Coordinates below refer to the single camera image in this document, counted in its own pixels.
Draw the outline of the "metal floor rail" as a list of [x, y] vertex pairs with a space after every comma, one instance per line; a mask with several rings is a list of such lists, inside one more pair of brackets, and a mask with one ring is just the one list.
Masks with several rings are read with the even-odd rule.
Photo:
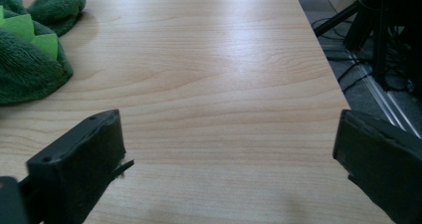
[[397, 99], [391, 92], [386, 92], [377, 81], [369, 74], [369, 65], [358, 65], [357, 72], [362, 76], [363, 83], [369, 89], [378, 106], [381, 108], [387, 120], [401, 129], [410, 132], [422, 139], [422, 131], [418, 131], [411, 123], [409, 116], [399, 106]]

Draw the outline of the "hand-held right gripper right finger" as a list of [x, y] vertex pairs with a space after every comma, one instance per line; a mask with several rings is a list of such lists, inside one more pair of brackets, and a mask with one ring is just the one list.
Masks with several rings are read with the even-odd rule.
[[422, 224], [422, 139], [373, 115], [340, 114], [332, 156], [396, 224]]

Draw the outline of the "green plush dinosaur toy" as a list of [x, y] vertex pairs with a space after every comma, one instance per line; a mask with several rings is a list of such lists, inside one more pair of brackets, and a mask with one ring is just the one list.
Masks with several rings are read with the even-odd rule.
[[86, 0], [0, 0], [0, 105], [43, 99], [73, 75], [59, 38]]

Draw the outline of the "black metal stand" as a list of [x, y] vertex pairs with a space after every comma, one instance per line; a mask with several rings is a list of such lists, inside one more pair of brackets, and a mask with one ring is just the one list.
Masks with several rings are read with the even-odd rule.
[[372, 76], [378, 84], [394, 91], [387, 82], [394, 71], [410, 81], [407, 91], [422, 95], [422, 0], [356, 0], [314, 32], [319, 37], [348, 18], [353, 22], [343, 44], [357, 50], [373, 39]]

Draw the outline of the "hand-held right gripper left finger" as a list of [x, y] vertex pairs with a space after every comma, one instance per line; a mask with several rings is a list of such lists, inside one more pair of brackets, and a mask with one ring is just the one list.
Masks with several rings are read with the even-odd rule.
[[83, 224], [126, 161], [120, 114], [91, 115], [27, 160], [21, 181], [30, 224]]

